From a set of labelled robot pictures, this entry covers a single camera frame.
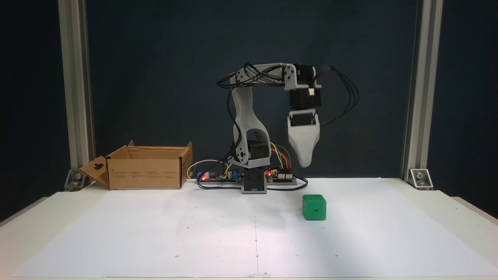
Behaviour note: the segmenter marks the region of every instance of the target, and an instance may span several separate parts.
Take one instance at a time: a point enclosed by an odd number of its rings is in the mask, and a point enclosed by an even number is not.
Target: table surface
[[[496,219],[479,211],[466,201],[452,199],[441,191],[417,191],[399,179],[387,179],[387,182],[416,207],[426,212],[453,235],[498,267],[498,225],[496,224],[498,222]],[[58,192],[0,227],[0,279],[19,279],[10,277],[14,270],[95,205],[107,192],[106,188],[96,184],[79,192]],[[487,280],[495,278],[496,276],[423,279]],[[415,280],[415,278],[389,279]]]

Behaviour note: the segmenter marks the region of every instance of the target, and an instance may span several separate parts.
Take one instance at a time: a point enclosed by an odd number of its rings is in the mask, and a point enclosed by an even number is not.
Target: green cube
[[[303,216],[308,221],[323,221],[327,217],[327,201],[321,194],[303,195]]]

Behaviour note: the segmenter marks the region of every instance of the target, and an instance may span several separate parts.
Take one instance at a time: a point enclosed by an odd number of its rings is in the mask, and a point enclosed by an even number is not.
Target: circuit board
[[[225,174],[218,174],[216,172],[197,173],[200,176],[199,181],[203,185],[242,185],[244,174],[239,175],[238,171],[230,171]],[[297,179],[291,173],[279,173],[278,170],[269,170],[265,174],[266,184],[268,186],[295,186]]]

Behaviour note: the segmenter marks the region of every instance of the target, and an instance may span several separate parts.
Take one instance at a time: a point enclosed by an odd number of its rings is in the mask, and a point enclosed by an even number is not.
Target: open cardboard box
[[[164,147],[135,146],[131,141],[80,170],[111,190],[180,189],[191,164],[192,142],[186,147]]]

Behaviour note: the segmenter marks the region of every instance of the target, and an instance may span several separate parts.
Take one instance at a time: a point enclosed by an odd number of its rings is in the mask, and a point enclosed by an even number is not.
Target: metal profile
[[[405,181],[410,169],[427,168],[443,0],[423,0],[420,12],[401,170]]]
[[[59,21],[71,169],[78,169],[95,158],[85,1],[59,0]]]

